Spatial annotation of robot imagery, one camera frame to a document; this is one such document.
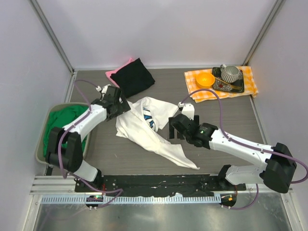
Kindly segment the white flower print t-shirt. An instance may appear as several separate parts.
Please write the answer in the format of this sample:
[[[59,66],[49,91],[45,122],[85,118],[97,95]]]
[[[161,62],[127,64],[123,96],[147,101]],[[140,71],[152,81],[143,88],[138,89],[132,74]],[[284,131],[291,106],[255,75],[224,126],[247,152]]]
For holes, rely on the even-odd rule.
[[[198,170],[188,159],[180,144],[171,144],[157,132],[178,111],[173,103],[144,97],[135,103],[128,102],[130,110],[116,118],[117,136],[127,138],[143,149],[160,155],[177,166]]]

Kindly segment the grey plastic tray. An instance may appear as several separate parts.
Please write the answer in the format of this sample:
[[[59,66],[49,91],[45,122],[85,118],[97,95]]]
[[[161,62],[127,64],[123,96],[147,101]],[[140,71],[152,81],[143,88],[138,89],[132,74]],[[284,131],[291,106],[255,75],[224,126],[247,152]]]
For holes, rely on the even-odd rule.
[[[40,138],[38,140],[38,144],[36,146],[36,150],[35,150],[35,157],[36,157],[36,160],[39,162],[39,163],[42,163],[42,164],[47,164],[47,162],[45,161],[45,157],[44,157],[44,142],[43,142],[43,138],[44,138],[44,135],[45,135],[45,131],[46,131],[46,127],[47,127],[47,122],[49,120],[49,114],[50,112],[55,112],[55,111],[59,111],[59,110],[62,110],[64,108],[67,108],[69,106],[73,106],[73,105],[80,105],[80,106],[87,106],[86,103],[76,103],[76,102],[73,102],[73,103],[62,103],[62,104],[58,104],[58,105],[55,105],[53,107],[51,107],[47,113],[47,116],[45,118],[45,121],[43,123],[43,129],[40,133]]]

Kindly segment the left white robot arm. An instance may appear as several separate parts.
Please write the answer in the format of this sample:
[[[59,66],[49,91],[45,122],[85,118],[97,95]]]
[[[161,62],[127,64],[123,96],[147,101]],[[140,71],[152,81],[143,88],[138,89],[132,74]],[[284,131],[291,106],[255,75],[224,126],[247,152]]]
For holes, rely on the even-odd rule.
[[[97,87],[101,97],[88,105],[88,109],[72,122],[54,127],[49,134],[45,161],[85,180],[96,188],[102,187],[102,172],[84,160],[82,142],[101,122],[109,121],[130,110],[122,89],[106,85]]]

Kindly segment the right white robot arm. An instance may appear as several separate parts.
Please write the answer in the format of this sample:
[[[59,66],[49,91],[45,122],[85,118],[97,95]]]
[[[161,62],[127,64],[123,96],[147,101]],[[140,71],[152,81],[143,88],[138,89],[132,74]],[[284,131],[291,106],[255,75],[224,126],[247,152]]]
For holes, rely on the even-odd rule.
[[[195,147],[221,151],[234,155],[250,163],[248,166],[224,165],[218,174],[222,188],[239,184],[264,184],[269,189],[287,193],[297,164],[286,145],[277,143],[274,147],[251,142],[227,133],[217,126],[198,124],[199,117],[193,120],[183,114],[170,117],[169,137],[174,132],[181,140]]]

